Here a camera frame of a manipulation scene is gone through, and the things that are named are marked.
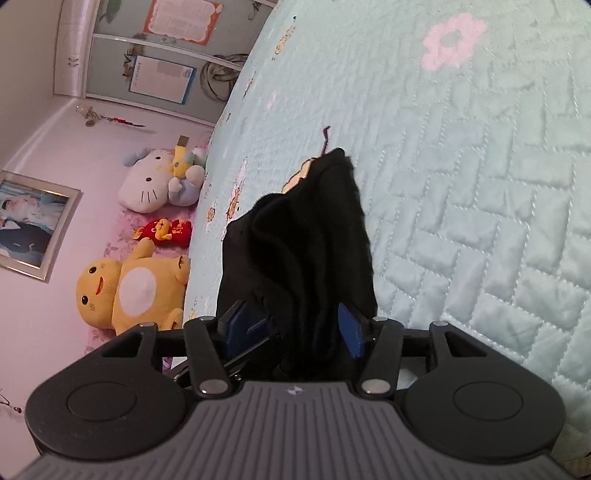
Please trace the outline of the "black garment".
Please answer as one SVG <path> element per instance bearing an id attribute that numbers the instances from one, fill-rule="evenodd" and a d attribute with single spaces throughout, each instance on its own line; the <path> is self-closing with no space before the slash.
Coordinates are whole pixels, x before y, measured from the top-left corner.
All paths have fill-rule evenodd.
<path id="1" fill-rule="evenodd" d="M 348 377 L 339 305 L 366 318 L 376 315 L 378 305 L 360 191 L 344 150 L 313 159 L 297 185 L 263 196 L 228 223 L 216 313 L 240 300 L 269 321 L 263 378 Z"/>

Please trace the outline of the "yellow duck plush toy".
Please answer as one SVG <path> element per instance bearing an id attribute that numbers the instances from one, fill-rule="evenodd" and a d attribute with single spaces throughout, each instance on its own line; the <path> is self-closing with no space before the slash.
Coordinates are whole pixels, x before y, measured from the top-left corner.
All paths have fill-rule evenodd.
<path id="1" fill-rule="evenodd" d="M 85 267 L 76 305 L 86 324 L 118 335 L 142 323 L 161 331 L 182 326 L 190 259 L 154 252 L 154 243 L 144 238 L 123 261 L 100 258 Z"/>

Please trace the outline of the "red plush toy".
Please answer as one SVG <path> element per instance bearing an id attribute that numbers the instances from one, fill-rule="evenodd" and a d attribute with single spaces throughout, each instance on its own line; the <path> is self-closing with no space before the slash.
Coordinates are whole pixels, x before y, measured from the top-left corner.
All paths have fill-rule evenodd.
<path id="1" fill-rule="evenodd" d="M 159 218 L 135 230 L 132 239 L 149 238 L 156 247 L 189 247 L 192 224 L 188 220 Z"/>

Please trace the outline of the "blue grey plush toy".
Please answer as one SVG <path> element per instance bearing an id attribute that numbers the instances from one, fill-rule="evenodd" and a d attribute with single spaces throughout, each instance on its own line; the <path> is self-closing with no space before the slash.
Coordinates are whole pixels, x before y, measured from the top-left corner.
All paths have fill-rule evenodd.
<path id="1" fill-rule="evenodd" d="M 177 144 L 169 165 L 172 175 L 168 182 L 168 202 L 178 207 L 188 207 L 197 203 L 204 185 L 204 164 L 207 152 L 202 148 L 189 151 L 186 146 Z"/>

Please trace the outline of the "white Hello Kitty plush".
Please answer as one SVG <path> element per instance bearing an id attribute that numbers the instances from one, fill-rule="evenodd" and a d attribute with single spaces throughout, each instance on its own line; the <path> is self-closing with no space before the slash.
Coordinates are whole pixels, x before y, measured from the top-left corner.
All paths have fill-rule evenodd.
<path id="1" fill-rule="evenodd" d="M 127 175 L 118 191 L 118 202 L 135 213 L 148 214 L 168 202 L 169 164 L 173 153 L 167 149 L 144 149 L 127 158 Z"/>

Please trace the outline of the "framed wedding photo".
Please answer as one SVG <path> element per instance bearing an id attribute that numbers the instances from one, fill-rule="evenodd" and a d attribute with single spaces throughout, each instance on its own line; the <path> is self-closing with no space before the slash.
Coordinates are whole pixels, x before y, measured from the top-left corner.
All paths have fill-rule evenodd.
<path id="1" fill-rule="evenodd" d="M 3 170 L 1 266 L 47 282 L 82 192 Z"/>

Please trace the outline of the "light green quilted bedspread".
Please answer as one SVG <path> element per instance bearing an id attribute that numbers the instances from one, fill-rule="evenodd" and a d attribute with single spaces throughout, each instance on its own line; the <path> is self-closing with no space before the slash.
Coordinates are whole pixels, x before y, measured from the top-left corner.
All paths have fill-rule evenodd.
<path id="1" fill-rule="evenodd" d="M 324 146 L 353 160 L 380 313 L 551 383 L 554 455 L 587 455 L 589 4 L 278 2 L 213 132 L 187 317 L 214 312 L 228 221 Z"/>

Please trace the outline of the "white wardrobe with posters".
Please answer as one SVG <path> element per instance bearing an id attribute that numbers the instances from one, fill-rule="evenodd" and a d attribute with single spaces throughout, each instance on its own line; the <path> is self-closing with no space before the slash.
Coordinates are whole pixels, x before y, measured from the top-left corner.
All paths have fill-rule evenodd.
<path id="1" fill-rule="evenodd" d="M 57 95 L 142 108 L 212 126 L 273 1 L 65 1 Z"/>

